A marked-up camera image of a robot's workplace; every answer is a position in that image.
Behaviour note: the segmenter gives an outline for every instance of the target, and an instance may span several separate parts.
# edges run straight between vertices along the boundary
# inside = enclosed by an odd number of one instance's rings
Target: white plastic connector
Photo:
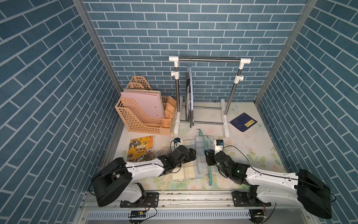
[[[179,79],[179,72],[174,72],[175,79]]]
[[[225,107],[226,107],[225,100],[224,100],[224,99],[221,99],[221,100],[220,100],[220,104],[221,104],[221,108],[222,108],[222,109],[221,109],[222,121],[223,121],[223,123],[224,123],[224,125],[223,125],[223,130],[224,130],[225,136],[226,136],[226,137],[230,137],[229,123],[227,122],[226,115],[224,114],[224,112],[225,112]]]
[[[242,80],[244,80],[243,76],[235,76],[234,83],[238,84],[239,81],[242,81]]]
[[[171,62],[174,62],[174,61],[178,62],[178,61],[179,61],[179,56],[169,56],[169,61],[171,61]]]
[[[251,58],[240,58],[240,63],[250,64]]]
[[[240,58],[239,69],[243,69],[245,64],[250,64],[251,58]]]

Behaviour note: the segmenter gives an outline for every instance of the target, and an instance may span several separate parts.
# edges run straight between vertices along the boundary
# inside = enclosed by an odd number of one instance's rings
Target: yellow label
[[[255,121],[250,120],[249,122],[247,122],[247,123],[245,124],[245,126],[246,126],[246,127],[250,127],[250,125],[252,125],[253,123],[255,123]]]

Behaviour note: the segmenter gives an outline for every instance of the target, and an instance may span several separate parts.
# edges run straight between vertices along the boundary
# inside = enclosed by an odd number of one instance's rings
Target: white plastic foot
[[[225,100],[224,99],[221,99],[220,100],[220,104],[221,104],[221,116],[222,116],[222,121],[224,123],[223,125],[223,130],[224,130],[224,134],[226,137],[230,137],[230,132],[229,132],[229,124],[227,122],[227,119],[226,119],[226,115],[224,115],[224,112],[225,112]]]
[[[180,102],[180,112],[178,112],[178,110],[175,110],[176,112],[176,120],[175,120],[175,126],[174,126],[174,136],[177,137],[178,136],[178,132],[179,132],[179,124],[180,124],[180,114],[182,111],[182,104],[183,104],[183,97],[180,96],[179,97],[179,102]]]

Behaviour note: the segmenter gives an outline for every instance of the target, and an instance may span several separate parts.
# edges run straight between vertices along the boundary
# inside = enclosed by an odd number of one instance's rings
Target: black cable
[[[114,172],[116,172],[116,171],[124,170],[124,169],[127,169],[127,168],[146,166],[146,165],[150,165],[150,164],[154,164],[154,165],[156,165],[156,166],[160,166],[161,168],[165,169],[163,166],[161,166],[161,165],[159,165],[159,164],[155,164],[155,163],[147,163],[147,164],[142,164],[142,165],[138,165],[138,166],[122,167],[122,168],[120,168],[120,169],[113,170],[113,171],[108,172],[108,173],[105,173],[105,174],[103,174],[103,175],[101,175],[101,176],[99,176],[99,177],[96,177],[93,181],[95,181],[96,179],[99,179],[99,178],[101,178],[101,177],[103,177],[103,176],[105,176],[105,175],[107,175],[107,174],[114,173]]]
[[[144,221],[147,220],[147,219],[153,218],[154,216],[156,216],[156,215],[158,214],[158,210],[157,210],[155,207],[149,206],[149,209],[150,209],[150,208],[154,208],[154,209],[155,209],[155,211],[156,211],[155,215],[152,215],[151,217],[148,217],[148,218],[144,219],[142,222],[144,222]]]
[[[172,141],[170,142],[170,151],[171,151],[171,152],[173,152],[173,151],[171,150],[171,143],[172,143],[172,142],[174,142],[174,140],[172,140]]]
[[[245,158],[246,158],[246,160],[248,161],[248,165],[253,169],[253,170],[255,170],[255,168],[253,168],[252,167],[252,165],[250,164],[250,161],[249,161],[249,159],[238,149],[238,148],[236,148],[235,146],[232,146],[232,147],[234,147],[235,149],[237,149]],[[333,197],[334,197],[334,199],[331,201],[331,202],[334,202],[334,201],[336,201],[337,200],[337,198],[336,198],[336,196],[333,194],[333,193],[331,193],[330,191],[327,191],[327,190],[325,190],[324,188],[322,188],[322,187],[319,187],[319,186],[317,186],[317,185],[314,185],[314,184],[311,184],[311,183],[308,183],[308,182],[306,182],[306,181],[303,181],[303,180],[299,180],[299,179],[294,179],[294,178],[288,178],[288,177],[280,177],[280,176],[275,176],[275,175],[271,175],[271,174],[267,174],[267,173],[262,173],[262,172],[259,172],[259,171],[257,171],[257,170],[255,170],[256,172],[258,172],[258,173],[260,173],[260,174],[265,174],[265,175],[267,175],[267,176],[272,176],[272,177],[279,177],[279,178],[284,178],[284,179],[290,179],[290,180],[297,180],[297,181],[301,181],[301,182],[304,182],[304,183],[306,183],[306,184],[309,184],[309,185],[312,185],[312,186],[315,186],[315,187],[317,187],[317,188],[319,188],[319,189],[321,189],[321,190],[323,190],[323,191],[326,191],[326,192],[328,192],[328,193],[330,193]]]
[[[269,220],[269,218],[270,218],[270,217],[272,216],[272,214],[274,213],[275,208],[276,208],[276,203],[275,203],[274,209],[273,209],[272,212],[271,212],[271,215],[270,215],[265,221],[261,222],[260,224],[263,224],[263,223],[265,223],[267,220]]]
[[[156,164],[156,165],[157,165],[157,164]],[[161,165],[158,165],[158,166],[161,166]],[[179,172],[181,168],[182,168],[182,164],[180,164],[179,170],[178,170],[177,172]],[[168,170],[168,171],[169,171],[169,170]],[[172,171],[169,171],[169,172],[171,172],[171,173],[177,173],[177,172],[172,172]]]
[[[218,169],[218,171],[219,171],[219,173],[220,173],[223,177],[225,177],[225,178],[230,178],[230,177],[227,177],[227,176],[225,176],[224,174],[222,174],[222,173],[220,172],[220,169]]]

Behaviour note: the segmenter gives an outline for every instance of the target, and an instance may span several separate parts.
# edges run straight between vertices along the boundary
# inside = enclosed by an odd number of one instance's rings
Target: dark blue book
[[[252,117],[250,117],[246,113],[242,113],[237,118],[230,121],[230,123],[239,131],[244,132],[250,127],[252,127],[252,125],[256,124],[257,121],[255,121]]]

